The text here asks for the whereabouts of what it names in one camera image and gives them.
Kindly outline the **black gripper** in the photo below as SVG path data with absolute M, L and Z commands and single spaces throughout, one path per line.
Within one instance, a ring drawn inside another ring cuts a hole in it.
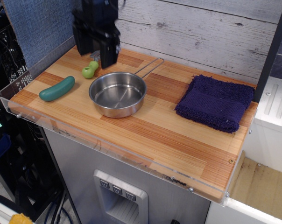
M 93 41 L 100 42 L 101 68 L 117 63 L 120 52 L 120 31 L 116 28 L 119 7 L 117 0 L 83 0 L 81 8 L 72 10 L 73 35 L 80 55 L 94 51 Z

